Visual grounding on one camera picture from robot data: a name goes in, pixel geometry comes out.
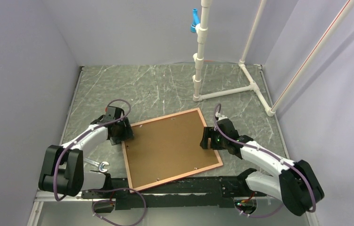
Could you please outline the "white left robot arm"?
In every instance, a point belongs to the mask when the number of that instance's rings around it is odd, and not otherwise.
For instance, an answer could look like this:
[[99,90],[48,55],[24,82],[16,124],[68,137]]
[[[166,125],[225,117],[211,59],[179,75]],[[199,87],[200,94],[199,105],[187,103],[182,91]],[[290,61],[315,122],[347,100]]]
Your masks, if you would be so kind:
[[106,141],[118,145],[132,138],[133,131],[124,110],[107,106],[105,114],[92,121],[78,137],[46,149],[38,188],[52,192],[59,200],[60,195],[77,196],[83,190],[94,190],[99,197],[108,197],[113,189],[111,175],[104,169],[108,162],[98,162],[96,170],[84,171],[83,153]]

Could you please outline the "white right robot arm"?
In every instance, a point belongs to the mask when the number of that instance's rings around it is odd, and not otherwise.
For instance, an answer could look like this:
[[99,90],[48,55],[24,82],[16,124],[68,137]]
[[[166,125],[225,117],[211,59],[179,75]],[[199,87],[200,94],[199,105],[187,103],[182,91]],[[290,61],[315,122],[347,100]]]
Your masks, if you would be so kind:
[[239,159],[249,161],[265,173],[249,168],[237,176],[241,195],[260,192],[280,200],[294,215],[314,212],[325,193],[311,167],[304,161],[281,157],[262,147],[253,138],[240,135],[232,121],[217,116],[214,127],[204,127],[202,149],[227,150]]

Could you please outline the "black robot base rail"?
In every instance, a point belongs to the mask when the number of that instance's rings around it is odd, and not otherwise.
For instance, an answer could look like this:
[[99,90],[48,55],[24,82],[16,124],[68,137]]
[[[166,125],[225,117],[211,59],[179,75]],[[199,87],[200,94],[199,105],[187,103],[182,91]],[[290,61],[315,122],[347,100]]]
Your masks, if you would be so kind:
[[108,191],[81,191],[76,196],[77,200],[99,201],[94,209],[105,213],[144,207],[234,208],[236,203],[245,199],[249,201],[244,207],[253,210],[256,198],[267,197],[259,191],[249,191],[243,186],[243,180],[237,176],[182,178],[138,193],[125,189],[126,178],[112,178],[110,181]]

